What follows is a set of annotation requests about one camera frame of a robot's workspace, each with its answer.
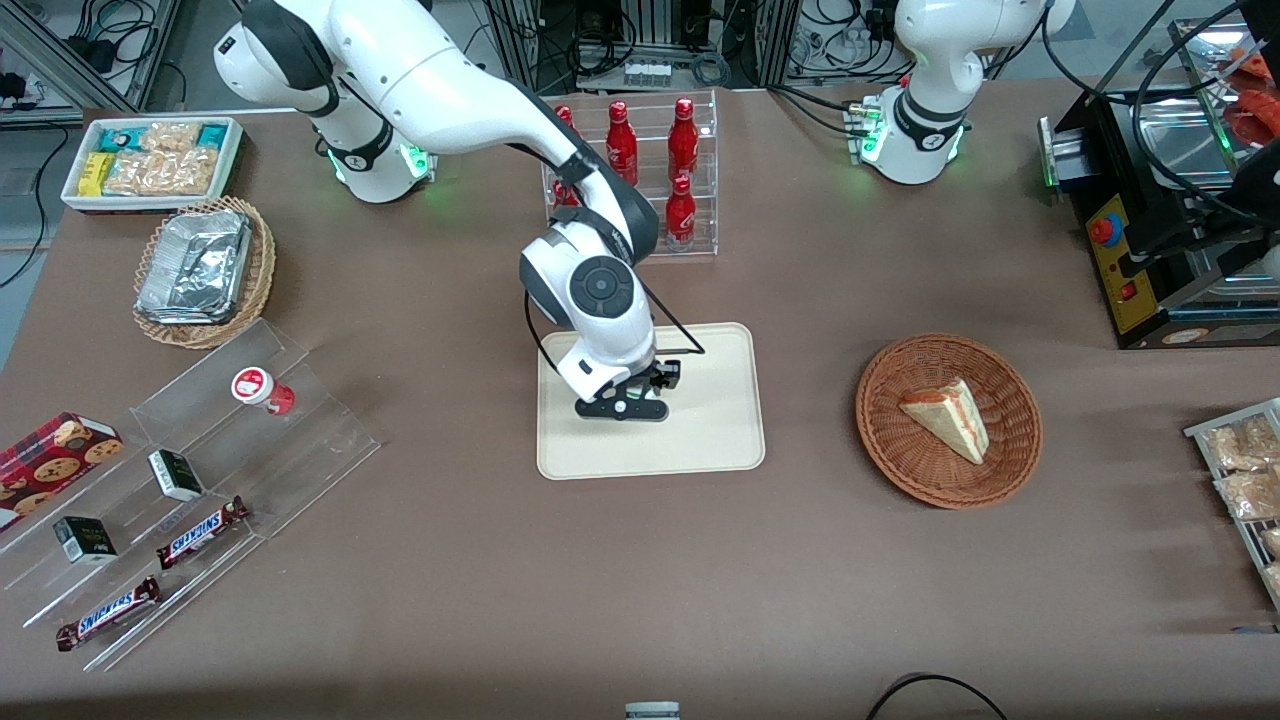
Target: red emergency stop button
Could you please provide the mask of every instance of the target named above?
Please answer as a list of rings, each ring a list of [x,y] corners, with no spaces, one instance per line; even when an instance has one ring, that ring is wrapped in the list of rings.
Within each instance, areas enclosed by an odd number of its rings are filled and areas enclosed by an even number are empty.
[[[1098,245],[1105,245],[1111,236],[1115,234],[1116,227],[1111,222],[1111,218],[1102,218],[1101,220],[1093,220],[1089,225],[1089,240],[1097,242]]]
[[[1102,247],[1115,247],[1124,237],[1124,220],[1115,213],[1107,213],[1089,223],[1089,240]]]

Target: bottle cap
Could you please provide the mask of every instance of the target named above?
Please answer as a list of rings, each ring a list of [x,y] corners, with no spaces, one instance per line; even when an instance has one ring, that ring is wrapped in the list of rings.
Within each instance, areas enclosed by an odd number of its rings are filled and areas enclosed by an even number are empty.
[[[246,405],[257,405],[275,389],[275,378],[261,368],[244,368],[232,380],[232,395]]]

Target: sandwich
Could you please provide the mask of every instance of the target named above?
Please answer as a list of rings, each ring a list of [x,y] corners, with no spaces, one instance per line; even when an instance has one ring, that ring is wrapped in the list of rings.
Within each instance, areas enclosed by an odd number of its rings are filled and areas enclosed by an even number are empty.
[[[982,456],[991,441],[973,392],[963,379],[956,378],[951,384],[937,389],[913,392],[902,398],[899,407],[961,457],[982,465]]]

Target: cookie box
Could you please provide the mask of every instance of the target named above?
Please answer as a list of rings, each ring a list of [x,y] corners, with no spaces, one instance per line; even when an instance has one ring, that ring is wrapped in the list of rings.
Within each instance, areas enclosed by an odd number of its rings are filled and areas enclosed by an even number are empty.
[[[161,196],[81,195],[81,177],[84,174],[86,165],[92,161],[93,156],[101,155],[102,138],[120,135],[129,128],[137,128],[152,122],[200,123],[206,128],[210,126],[225,127],[225,135],[221,136],[219,143],[218,161],[214,165],[214,176],[209,184],[209,191],[204,195]],[[73,210],[95,215],[168,213],[197,202],[216,200],[223,196],[227,184],[230,182],[243,133],[244,131],[241,124],[227,115],[156,115],[93,120],[84,128],[84,138],[76,152],[76,161],[72,163],[72,169],[67,173],[67,182],[63,184],[63,202]]]
[[[61,413],[0,452],[0,532],[81,479],[124,445],[114,428]]]

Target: brown wicker basket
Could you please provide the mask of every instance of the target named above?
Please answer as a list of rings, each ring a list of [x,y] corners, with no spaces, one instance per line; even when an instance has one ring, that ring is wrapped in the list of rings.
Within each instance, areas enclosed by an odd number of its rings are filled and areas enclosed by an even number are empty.
[[[964,378],[991,447],[974,465],[906,415],[902,396]],[[965,510],[1009,500],[1036,471],[1044,434],[1030,388],[1002,357],[952,334],[922,334],[890,345],[858,383],[858,432],[876,465],[924,502]]]
[[[214,213],[218,210],[236,210],[248,215],[253,222],[253,237],[250,241],[250,258],[244,268],[244,284],[241,288],[239,309],[230,322],[221,325],[161,325],[152,323],[133,311],[142,332],[147,337],[168,345],[178,345],[189,350],[210,350],[238,336],[253,320],[262,314],[266,297],[271,293],[271,273],[275,272],[275,240],[271,237],[271,228],[262,222],[262,215],[257,210],[237,197],[219,197],[206,202],[183,208],[175,215],[193,215],[200,213]],[[156,250],[156,241],[160,240],[160,231],[164,224],[151,233],[151,242],[142,252],[142,263],[133,275],[133,291],[142,291],[142,282],[151,268],[151,256]]]

